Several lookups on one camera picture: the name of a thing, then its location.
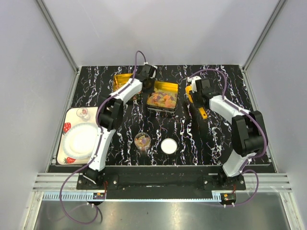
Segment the yellow plastic scoop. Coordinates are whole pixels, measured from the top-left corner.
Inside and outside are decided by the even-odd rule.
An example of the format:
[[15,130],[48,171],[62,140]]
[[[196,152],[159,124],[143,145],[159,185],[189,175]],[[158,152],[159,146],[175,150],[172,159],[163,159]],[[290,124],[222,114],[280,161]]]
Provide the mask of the yellow plastic scoop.
[[207,119],[208,116],[207,116],[207,113],[204,109],[203,106],[199,107],[198,105],[196,105],[193,101],[193,98],[192,98],[192,87],[190,85],[186,86],[185,87],[185,93],[186,95],[188,96],[188,99],[189,99],[189,102],[194,105],[195,108],[197,108],[197,110],[199,111],[200,115],[202,116],[203,119]]

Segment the gold tin with gummies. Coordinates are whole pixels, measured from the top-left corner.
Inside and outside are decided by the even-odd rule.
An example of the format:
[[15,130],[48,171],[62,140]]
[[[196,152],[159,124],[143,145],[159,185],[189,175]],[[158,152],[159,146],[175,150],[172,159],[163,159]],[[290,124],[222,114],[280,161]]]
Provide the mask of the gold tin with gummies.
[[150,110],[174,113],[178,92],[179,85],[177,83],[155,81],[154,91],[149,94],[146,106]]

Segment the gold tin with lollipops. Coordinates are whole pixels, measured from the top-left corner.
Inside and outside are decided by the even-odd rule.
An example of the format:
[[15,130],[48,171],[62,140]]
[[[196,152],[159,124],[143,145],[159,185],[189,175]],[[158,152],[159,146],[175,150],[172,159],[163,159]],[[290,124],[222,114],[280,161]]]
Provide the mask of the gold tin with lollipops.
[[[115,75],[113,77],[113,92],[123,87],[132,76],[133,76],[132,73]],[[134,95],[129,101],[140,103],[142,101],[141,93]]]

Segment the clear plastic jar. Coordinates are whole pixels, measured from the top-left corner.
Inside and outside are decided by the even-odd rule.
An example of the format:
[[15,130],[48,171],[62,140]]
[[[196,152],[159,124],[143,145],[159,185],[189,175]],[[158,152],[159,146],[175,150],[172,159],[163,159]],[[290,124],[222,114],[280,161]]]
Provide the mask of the clear plastic jar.
[[138,133],[134,138],[134,144],[137,148],[137,152],[140,155],[145,155],[151,147],[151,137],[144,132]]

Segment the white jar lid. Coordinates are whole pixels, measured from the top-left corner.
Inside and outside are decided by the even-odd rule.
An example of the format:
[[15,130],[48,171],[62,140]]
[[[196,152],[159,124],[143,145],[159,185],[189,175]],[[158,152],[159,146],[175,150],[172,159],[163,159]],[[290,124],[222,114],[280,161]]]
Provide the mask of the white jar lid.
[[165,154],[174,154],[177,150],[177,143],[171,138],[166,138],[161,142],[161,150]]

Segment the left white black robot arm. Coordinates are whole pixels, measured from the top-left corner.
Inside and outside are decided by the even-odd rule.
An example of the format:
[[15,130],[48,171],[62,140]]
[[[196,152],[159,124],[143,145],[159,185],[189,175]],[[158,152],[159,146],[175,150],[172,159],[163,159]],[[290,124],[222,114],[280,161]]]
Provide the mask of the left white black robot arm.
[[106,157],[113,135],[123,120],[124,105],[140,92],[154,89],[157,66],[144,63],[133,72],[127,83],[103,98],[96,112],[97,138],[83,177],[94,190],[103,186]]

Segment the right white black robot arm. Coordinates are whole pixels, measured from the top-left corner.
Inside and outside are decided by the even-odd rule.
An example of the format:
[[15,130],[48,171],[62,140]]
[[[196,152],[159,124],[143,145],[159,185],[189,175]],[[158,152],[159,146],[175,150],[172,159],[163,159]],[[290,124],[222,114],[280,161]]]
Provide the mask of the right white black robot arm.
[[268,140],[262,113],[234,104],[215,91],[209,79],[196,76],[189,78],[188,82],[191,89],[186,89],[186,93],[200,113],[210,110],[231,125],[233,150],[217,175],[219,187],[228,190],[234,186],[247,163],[258,153],[266,152]]

